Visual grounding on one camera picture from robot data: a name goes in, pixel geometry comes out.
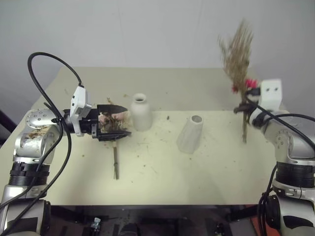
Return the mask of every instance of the white ceramic vase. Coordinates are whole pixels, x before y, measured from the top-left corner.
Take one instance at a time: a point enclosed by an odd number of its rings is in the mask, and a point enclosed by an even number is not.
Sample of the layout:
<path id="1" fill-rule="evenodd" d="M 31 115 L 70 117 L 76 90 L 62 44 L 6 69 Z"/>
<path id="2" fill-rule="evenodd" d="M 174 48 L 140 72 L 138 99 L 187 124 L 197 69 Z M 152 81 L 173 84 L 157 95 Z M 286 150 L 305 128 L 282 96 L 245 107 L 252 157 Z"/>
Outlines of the white ceramic vase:
<path id="1" fill-rule="evenodd" d="M 145 131 L 150 129 L 152 125 L 152 113 L 146 95 L 137 93 L 133 96 L 130 112 L 133 127 L 136 130 Z"/>
<path id="2" fill-rule="evenodd" d="M 199 147 L 202 126 L 202 117 L 189 117 L 177 139 L 177 146 L 180 151 L 192 154 Z"/>

